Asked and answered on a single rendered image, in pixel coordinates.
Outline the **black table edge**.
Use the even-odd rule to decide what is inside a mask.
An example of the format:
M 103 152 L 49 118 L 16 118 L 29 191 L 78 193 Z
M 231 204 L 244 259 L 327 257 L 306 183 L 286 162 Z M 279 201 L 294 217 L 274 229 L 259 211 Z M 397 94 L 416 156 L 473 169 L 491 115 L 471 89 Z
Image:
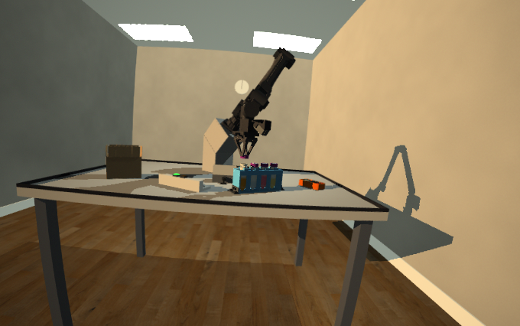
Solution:
M 193 163 L 193 162 L 182 162 L 182 161 L 160 161 L 160 160 L 149 160 L 142 159 L 142 161 L 156 161 L 156 162 L 167 162 L 167 163 L 178 163 L 178 164 L 189 164 L 189 165 L 203 165 L 203 163 Z M 265 208 L 281 208 L 281 209 L 298 209 L 298 210 L 338 210 L 338 211 L 364 211 L 364 212 L 389 212 L 387 207 L 382 206 L 381 204 L 315 172 L 315 171 L 304 171 L 304 170 L 292 170 L 292 169 L 282 169 L 283 171 L 300 171 L 300 172 L 312 172 L 318 174 L 322 178 L 327 179 L 328 181 L 333 182 L 334 184 L 344 188 L 345 190 L 355 194 L 358 197 L 368 201 L 371 204 L 379 208 L 366 208 L 366 207 L 321 207 L 321 206 L 304 206 L 304 205 L 287 205 L 287 204 L 258 204 L 258 203 L 245 203 L 245 202 L 232 202 L 232 201 L 220 201 L 220 200 L 198 200 L 198 199 L 188 199 L 188 198 L 177 198 L 177 197 L 159 197 L 159 196 L 149 196 L 149 195 L 140 195 L 140 194 L 123 194 L 123 193 L 114 193 L 114 192 L 105 192 L 105 191 L 90 191 L 90 190 L 81 190 L 81 189 L 73 189 L 73 188 L 65 188 L 65 187 L 50 187 L 50 186 L 42 186 L 42 185 L 34 185 L 33 183 L 47 181 L 50 179 L 61 178 L 67 175 L 78 174 L 85 171 L 91 171 L 98 168 L 104 168 L 106 165 L 101 165 L 93 168 L 86 168 L 78 171 L 71 171 L 64 174 L 57 174 L 50 177 L 39 178 L 31 181 L 25 181 L 21 183 L 17 183 L 17 187 L 26 187 L 33 189 L 41 189 L 41 190 L 49 190 L 49 191 L 63 191 L 63 192 L 71 192 L 71 193 L 79 193 L 79 194 L 95 194 L 102 196 L 111 196 L 111 197 L 127 197 L 127 198 L 136 198 L 136 199 L 145 199 L 145 200 L 162 200 L 162 201 L 173 201 L 173 202 L 183 202 L 183 203 L 193 203 L 193 204 L 214 204 L 214 205 L 226 205 L 226 206 L 239 206 L 239 207 L 265 207 Z

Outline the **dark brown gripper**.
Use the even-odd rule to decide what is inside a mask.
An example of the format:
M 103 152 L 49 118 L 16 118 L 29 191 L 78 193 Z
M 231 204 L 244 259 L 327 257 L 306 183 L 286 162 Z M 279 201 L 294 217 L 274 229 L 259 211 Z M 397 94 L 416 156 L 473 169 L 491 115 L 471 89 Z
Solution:
M 250 152 L 252 151 L 252 149 L 255 146 L 256 142 L 258 141 L 258 138 L 255 138 L 255 137 L 259 136 L 259 133 L 242 132 L 242 120 L 243 119 L 247 119 L 247 118 L 241 118 L 240 119 L 239 132 L 232 131 L 233 135 L 237 135 L 237 136 L 234 136 L 234 141 L 235 141 L 236 146 L 237 146 L 237 148 L 239 150 L 240 156 L 243 156 L 244 154 L 246 154 L 246 155 L 250 154 Z M 241 151 L 239 142 L 243 142 L 243 149 L 242 149 L 242 151 Z M 252 144 L 251 144 L 251 146 L 249 148 L 249 151 L 248 151 L 247 150 L 247 145 L 248 145 L 249 142 L 251 142 Z

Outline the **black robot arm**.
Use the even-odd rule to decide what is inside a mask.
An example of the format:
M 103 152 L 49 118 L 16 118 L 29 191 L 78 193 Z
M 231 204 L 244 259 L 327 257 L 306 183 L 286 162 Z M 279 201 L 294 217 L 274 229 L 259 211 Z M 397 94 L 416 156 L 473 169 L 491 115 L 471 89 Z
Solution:
M 242 120 L 242 132 L 259 132 L 261 135 L 266 136 L 271 130 L 271 121 L 254 118 L 269 104 L 268 98 L 271 95 L 271 89 L 282 70 L 285 67 L 290 69 L 296 61 L 294 55 L 284 47 L 279 47 L 273 57 L 276 59 L 274 60 L 275 65 L 274 63 L 272 64 L 274 66 L 271 66 L 247 98 L 245 100 L 241 99 L 237 107 L 232 111 L 234 116 L 222 121 L 221 124 L 231 133 L 232 131 L 239 131 L 240 118 L 247 118 Z

